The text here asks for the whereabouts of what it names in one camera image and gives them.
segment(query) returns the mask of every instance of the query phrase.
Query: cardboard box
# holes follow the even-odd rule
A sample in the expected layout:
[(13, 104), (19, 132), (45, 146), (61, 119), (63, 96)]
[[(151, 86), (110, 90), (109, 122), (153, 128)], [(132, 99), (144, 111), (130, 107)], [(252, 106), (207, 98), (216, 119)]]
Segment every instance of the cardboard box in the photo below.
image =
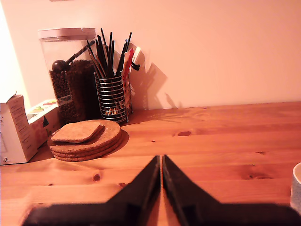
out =
[(28, 162), (38, 151), (22, 95), (9, 95), (1, 100), (0, 142), (0, 165)]
[(45, 100), (26, 112), (37, 147), (61, 127), (56, 100)]

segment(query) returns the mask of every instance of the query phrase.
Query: wooden table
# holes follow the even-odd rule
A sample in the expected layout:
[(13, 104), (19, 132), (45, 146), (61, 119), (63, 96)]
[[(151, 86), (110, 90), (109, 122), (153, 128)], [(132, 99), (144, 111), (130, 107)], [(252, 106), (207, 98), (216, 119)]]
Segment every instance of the wooden table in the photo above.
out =
[[(1, 225), (19, 225), (37, 203), (104, 202), (157, 154), (220, 202), (289, 204), (301, 102), (136, 111), (122, 129), (104, 158), (63, 162), (43, 146), (30, 163), (1, 166)], [(163, 191), (148, 224), (178, 225)]]

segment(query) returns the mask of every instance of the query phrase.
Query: glass jar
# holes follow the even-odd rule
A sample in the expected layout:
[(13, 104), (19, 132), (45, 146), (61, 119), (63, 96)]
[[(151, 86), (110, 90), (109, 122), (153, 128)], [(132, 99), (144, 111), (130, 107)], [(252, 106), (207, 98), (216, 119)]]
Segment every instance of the glass jar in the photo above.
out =
[(38, 31), (62, 125), (101, 117), (93, 63), (87, 41), (96, 52), (95, 28)]

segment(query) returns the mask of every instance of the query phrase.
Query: coaster stack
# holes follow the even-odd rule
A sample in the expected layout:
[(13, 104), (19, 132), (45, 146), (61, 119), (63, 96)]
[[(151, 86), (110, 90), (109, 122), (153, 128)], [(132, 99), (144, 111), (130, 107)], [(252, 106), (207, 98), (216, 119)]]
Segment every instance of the coaster stack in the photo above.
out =
[(120, 126), (109, 120), (70, 123), (48, 139), (52, 154), (62, 161), (85, 161), (114, 151), (122, 142)]

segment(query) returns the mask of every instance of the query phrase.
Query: mug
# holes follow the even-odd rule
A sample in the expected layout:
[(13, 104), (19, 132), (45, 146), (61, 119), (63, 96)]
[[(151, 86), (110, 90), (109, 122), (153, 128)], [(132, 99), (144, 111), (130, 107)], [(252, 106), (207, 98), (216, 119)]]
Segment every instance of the mug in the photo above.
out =
[(293, 168), (291, 207), (301, 215), (301, 162)]

